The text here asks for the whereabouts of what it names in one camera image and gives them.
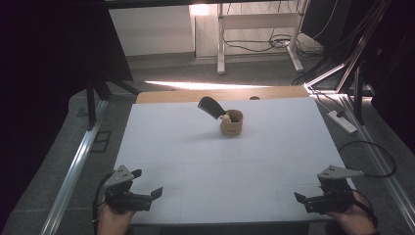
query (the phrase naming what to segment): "gray floor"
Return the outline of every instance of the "gray floor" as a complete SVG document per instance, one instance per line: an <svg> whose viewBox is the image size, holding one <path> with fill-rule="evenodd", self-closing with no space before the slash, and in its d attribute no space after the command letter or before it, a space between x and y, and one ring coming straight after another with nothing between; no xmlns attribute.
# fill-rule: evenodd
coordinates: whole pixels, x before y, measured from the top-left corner
<svg viewBox="0 0 415 235"><path fill-rule="evenodd" d="M161 56L129 58L134 76L134 82L130 84L143 91L180 89L146 83L150 79L223 84L290 85L292 80L298 76L287 55L228 58L228 71L225 75L216 74L215 60L195 60L190 59L188 55L182 57L171 55L174 59L168 57L166 55L164 58ZM318 58L302 59L307 69L315 65L318 60ZM335 80L328 80L325 85L330 87L334 82ZM112 133L110 144L102 153L99 153L103 147L101 144L93 145L92 149L96 152L88 156L57 234L92 234L90 208L95 188L99 180L115 167L115 158L130 107L136 99L128 92L112 84L110 86L114 95L109 102L100 128L100 131ZM332 101L323 97L321 99L330 110L340 109ZM319 108L338 147L357 139L356 135L346 134L328 119L326 116L328 111L325 108L320 105ZM61 132L19 204L10 214L3 234L39 234L85 133L88 123L85 110L85 92L80 92L70 100L69 114ZM364 102L363 114L365 126L372 133L375 142L387 148L396 158L398 171L395 177L414 201L415 185L412 180L415 176L414 155L378 116L369 100ZM365 153L363 146L354 146L341 152L341 155L347 165L372 170L373 164ZM383 234L412 234L382 179L359 178L353 182L371 199L380 220L379 230ZM146 235L159 234L160 229L140 227L135 232ZM324 234L322 224L311 223L309 234Z"/></svg>

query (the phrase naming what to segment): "black curtain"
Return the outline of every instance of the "black curtain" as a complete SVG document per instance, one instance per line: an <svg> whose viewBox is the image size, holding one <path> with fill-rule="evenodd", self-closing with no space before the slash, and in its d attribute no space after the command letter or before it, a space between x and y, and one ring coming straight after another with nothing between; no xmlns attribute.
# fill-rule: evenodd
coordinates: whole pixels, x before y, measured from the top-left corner
<svg viewBox="0 0 415 235"><path fill-rule="evenodd" d="M132 76L103 6L8 1L0 18L3 228L60 131L70 97L102 73Z"/></svg>

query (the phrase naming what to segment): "white tabletop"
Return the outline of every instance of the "white tabletop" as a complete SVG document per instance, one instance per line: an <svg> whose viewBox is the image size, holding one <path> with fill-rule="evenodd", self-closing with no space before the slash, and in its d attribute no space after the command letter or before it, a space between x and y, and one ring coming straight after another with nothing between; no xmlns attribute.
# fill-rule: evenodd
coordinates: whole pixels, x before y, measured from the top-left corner
<svg viewBox="0 0 415 235"><path fill-rule="evenodd" d="M220 132L198 103L133 105L115 168L143 169L131 191L163 187L137 224L323 219L294 192L322 195L316 174L344 166L312 98L221 101L244 114L239 136Z"/></svg>

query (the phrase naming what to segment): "bright light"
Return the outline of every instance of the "bright light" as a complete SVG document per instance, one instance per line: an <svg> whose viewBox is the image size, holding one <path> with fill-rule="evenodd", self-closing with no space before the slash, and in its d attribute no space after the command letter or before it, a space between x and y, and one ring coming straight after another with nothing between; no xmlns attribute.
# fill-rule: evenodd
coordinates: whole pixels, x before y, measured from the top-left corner
<svg viewBox="0 0 415 235"><path fill-rule="evenodd" d="M256 85L236 85L236 84L214 84L214 83L197 83L197 82L175 82L175 81L146 81L150 84L173 86L189 90L221 90L221 89L244 89L258 88L267 86Z"/></svg>
<svg viewBox="0 0 415 235"><path fill-rule="evenodd" d="M208 16L208 5L207 4L197 4L190 6L192 14L195 16Z"/></svg>

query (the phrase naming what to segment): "black brush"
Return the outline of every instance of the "black brush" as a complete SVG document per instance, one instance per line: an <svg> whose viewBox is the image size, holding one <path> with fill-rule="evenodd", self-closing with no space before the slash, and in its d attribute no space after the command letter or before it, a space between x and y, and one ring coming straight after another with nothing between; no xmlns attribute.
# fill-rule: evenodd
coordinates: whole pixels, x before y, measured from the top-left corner
<svg viewBox="0 0 415 235"><path fill-rule="evenodd" d="M215 119L226 115L226 111L223 110L219 103L209 96L202 98L199 102L198 108L210 114Z"/></svg>

